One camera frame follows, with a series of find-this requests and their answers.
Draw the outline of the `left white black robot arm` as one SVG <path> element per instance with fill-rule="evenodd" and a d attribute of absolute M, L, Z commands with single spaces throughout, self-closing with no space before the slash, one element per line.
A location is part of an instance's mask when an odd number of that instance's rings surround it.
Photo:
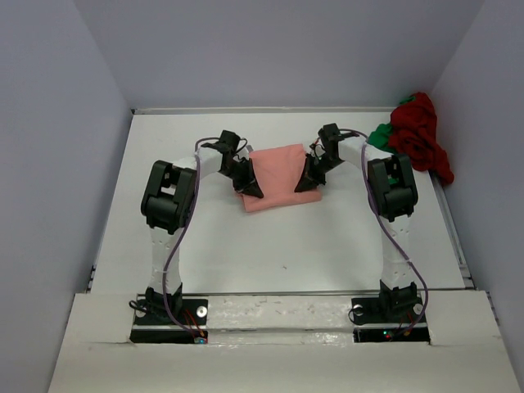
<path fill-rule="evenodd" d="M 218 137 L 195 142 L 194 152 L 177 163 L 154 162 L 142 197 L 140 211 L 150 229 L 152 244 L 151 279 L 145 305 L 162 323 L 183 330 L 189 326 L 178 318 L 183 310 L 183 282 L 179 272 L 179 248 L 197 207 L 201 180 L 222 174 L 242 196 L 263 198 L 252 159 L 241 156 L 244 139 L 224 130 Z"/>

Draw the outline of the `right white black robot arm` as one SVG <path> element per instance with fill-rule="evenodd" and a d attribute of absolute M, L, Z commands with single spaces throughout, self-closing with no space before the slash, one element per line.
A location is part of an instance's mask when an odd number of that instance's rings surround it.
<path fill-rule="evenodd" d="M 326 124 L 309 146 L 295 191 L 324 185 L 326 174 L 343 163 L 362 170 L 368 203 L 382 231 L 379 292 L 354 298 L 348 317 L 357 326 L 406 323 L 414 319 L 413 307 L 422 303 L 408 257 L 410 218 L 418 203 L 410 159 L 371 146 L 361 132 Z"/>

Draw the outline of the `pink t shirt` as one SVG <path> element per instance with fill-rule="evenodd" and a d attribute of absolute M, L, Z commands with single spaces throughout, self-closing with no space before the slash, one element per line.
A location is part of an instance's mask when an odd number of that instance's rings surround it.
<path fill-rule="evenodd" d="M 306 153 L 302 144 L 253 151 L 249 157 L 264 196 L 257 198 L 241 194 L 245 212 L 254 213 L 322 200 L 318 189 L 295 192 L 305 166 Z"/>

